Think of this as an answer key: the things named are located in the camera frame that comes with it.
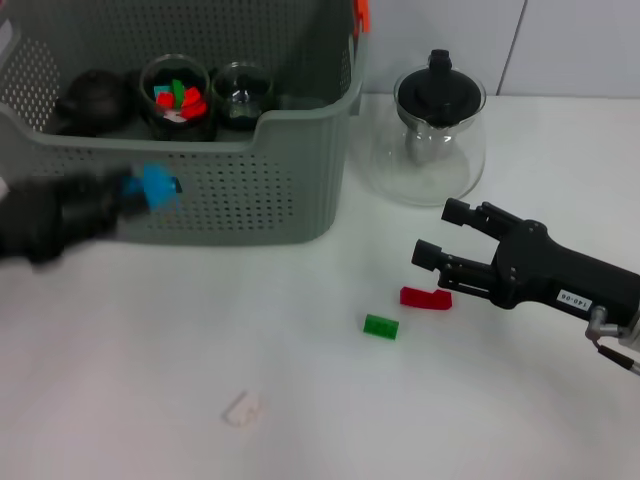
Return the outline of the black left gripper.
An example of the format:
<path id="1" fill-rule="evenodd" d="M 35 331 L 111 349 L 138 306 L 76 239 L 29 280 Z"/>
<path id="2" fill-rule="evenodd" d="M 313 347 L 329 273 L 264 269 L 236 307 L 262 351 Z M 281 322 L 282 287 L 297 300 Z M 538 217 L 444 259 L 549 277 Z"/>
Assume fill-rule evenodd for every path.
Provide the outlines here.
<path id="1" fill-rule="evenodd" d="M 68 247 L 112 233 L 119 216 L 150 212 L 142 179 L 131 169 L 14 182 L 0 198 L 0 262 L 51 262 Z"/>

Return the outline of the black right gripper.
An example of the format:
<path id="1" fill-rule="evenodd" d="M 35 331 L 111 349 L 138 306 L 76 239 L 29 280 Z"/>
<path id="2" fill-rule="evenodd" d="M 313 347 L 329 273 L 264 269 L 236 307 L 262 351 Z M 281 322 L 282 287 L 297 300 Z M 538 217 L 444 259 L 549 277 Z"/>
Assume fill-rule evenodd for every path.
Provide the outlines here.
<path id="1" fill-rule="evenodd" d="M 610 321 L 630 321 L 640 308 L 640 275 L 559 245 L 542 224 L 489 202 L 472 208 L 454 198 L 446 201 L 441 219 L 499 241 L 493 269 L 418 240 L 411 263 L 438 271 L 441 289 L 486 300 L 492 292 L 492 303 L 507 310 L 535 302 L 585 321 L 597 306 Z"/>

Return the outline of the blue toy brick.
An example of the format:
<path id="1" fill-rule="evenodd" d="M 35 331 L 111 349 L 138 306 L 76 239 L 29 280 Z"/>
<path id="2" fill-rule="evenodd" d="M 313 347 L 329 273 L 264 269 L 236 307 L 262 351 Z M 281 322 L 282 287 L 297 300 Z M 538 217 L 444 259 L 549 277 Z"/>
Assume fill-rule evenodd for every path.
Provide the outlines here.
<path id="1" fill-rule="evenodd" d="M 180 181 L 166 168 L 144 165 L 138 174 L 123 182 L 122 193 L 126 199 L 142 199 L 144 206 L 156 210 L 173 201 L 183 191 Z"/>

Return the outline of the long dark red brick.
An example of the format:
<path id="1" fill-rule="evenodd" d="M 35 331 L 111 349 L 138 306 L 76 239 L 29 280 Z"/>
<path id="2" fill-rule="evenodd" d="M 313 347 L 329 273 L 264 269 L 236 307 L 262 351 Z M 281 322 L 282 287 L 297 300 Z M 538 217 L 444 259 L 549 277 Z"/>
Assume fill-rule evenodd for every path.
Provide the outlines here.
<path id="1" fill-rule="evenodd" d="M 403 306 L 424 310 L 447 311 L 453 307 L 452 294 L 440 289 L 428 292 L 403 287 L 400 290 L 399 301 Z"/>

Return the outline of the glass teacup with black sleeve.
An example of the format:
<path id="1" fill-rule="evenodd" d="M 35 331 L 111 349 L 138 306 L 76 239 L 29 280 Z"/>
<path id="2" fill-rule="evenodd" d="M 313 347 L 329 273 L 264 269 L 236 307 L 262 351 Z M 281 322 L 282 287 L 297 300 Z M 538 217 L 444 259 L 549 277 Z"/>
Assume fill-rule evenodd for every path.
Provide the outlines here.
<path id="1" fill-rule="evenodd" d="M 208 104 L 208 112 L 197 119 L 184 123 L 174 123 L 163 118 L 165 109 L 155 104 L 154 87 L 168 85 L 173 79 L 179 79 L 185 89 L 196 87 L 202 94 L 202 100 Z M 138 80 L 138 96 L 141 102 L 141 114 L 151 129 L 152 135 L 163 141 L 213 141 L 217 135 L 215 107 L 212 99 L 211 77 L 206 68 L 194 58 L 184 54 L 165 54 L 142 70 Z"/>
<path id="2" fill-rule="evenodd" d="M 230 130 L 254 130 L 259 118 L 276 108 L 274 80 L 256 63 L 225 65 L 213 75 L 211 88 L 219 122 Z"/>

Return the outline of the green rectangular toy brick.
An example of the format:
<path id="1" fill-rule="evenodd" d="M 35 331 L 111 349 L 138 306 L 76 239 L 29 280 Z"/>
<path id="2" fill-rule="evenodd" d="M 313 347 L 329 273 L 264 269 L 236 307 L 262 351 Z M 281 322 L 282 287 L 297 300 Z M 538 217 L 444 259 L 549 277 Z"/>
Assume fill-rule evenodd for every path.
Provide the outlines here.
<path id="1" fill-rule="evenodd" d="M 385 317 L 368 314 L 363 324 L 363 332 L 379 338 L 395 340 L 399 330 L 399 322 Z"/>

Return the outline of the clear white toy brick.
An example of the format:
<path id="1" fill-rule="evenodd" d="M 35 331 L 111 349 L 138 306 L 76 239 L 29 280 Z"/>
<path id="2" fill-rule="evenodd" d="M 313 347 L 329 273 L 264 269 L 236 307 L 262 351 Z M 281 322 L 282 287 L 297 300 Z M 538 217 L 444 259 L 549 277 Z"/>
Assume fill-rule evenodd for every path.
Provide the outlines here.
<path id="1" fill-rule="evenodd" d="M 263 396 L 259 392 L 244 390 L 226 407 L 221 418 L 230 427 L 244 428 L 260 419 L 263 407 Z"/>

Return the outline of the grey-green perforated storage bin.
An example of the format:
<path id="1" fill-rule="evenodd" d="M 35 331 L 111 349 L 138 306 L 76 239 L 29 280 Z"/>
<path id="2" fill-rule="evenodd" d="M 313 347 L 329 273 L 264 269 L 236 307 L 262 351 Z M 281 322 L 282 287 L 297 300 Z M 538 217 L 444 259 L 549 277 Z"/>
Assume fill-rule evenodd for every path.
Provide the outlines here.
<path id="1" fill-rule="evenodd" d="M 0 178 L 141 170 L 182 186 L 123 226 L 122 241 L 166 245 L 300 243 L 332 225 L 364 80 L 369 33 L 353 0 L 0 0 Z M 250 131 L 215 120 L 213 141 L 156 139 L 141 114 L 119 131 L 61 136 L 54 104 L 82 73 L 127 78 L 184 54 L 212 77 L 235 61 L 272 76 L 276 108 Z"/>

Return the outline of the clear glass teapot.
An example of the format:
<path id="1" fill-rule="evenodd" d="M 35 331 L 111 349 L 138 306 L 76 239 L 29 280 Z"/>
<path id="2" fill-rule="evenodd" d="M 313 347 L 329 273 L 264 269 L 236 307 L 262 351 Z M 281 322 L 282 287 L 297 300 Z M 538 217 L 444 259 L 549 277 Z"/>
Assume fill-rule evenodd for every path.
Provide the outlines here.
<path id="1" fill-rule="evenodd" d="M 440 206 L 448 198 L 461 198 L 478 183 L 486 162 L 486 135 L 482 111 L 486 91 L 481 82 L 481 109 L 471 118 L 448 128 L 432 127 L 409 115 L 398 104 L 402 74 L 393 91 L 393 104 L 380 112 L 371 163 L 372 186 L 388 198 L 413 206 Z"/>

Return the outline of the dark clay teapot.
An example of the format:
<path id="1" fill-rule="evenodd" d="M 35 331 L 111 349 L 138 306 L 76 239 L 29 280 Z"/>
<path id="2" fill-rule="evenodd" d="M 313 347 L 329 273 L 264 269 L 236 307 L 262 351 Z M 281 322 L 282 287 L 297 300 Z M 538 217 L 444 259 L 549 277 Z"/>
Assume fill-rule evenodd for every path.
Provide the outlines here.
<path id="1" fill-rule="evenodd" d="M 56 99 L 54 112 L 59 119 L 56 134 L 96 137 L 118 131 L 131 121 L 135 107 L 134 91 L 125 76 L 88 70 Z"/>

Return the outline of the black teapot lid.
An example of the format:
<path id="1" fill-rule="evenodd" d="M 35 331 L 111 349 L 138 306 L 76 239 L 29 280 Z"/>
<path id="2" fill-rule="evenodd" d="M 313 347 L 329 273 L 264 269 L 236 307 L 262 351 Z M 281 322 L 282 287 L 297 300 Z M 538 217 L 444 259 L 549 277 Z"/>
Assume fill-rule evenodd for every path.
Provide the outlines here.
<path id="1" fill-rule="evenodd" d="M 434 49 L 428 65 L 410 73 L 397 91 L 399 106 L 432 127 L 448 128 L 474 116 L 483 94 L 469 76 L 453 69 L 448 50 Z"/>

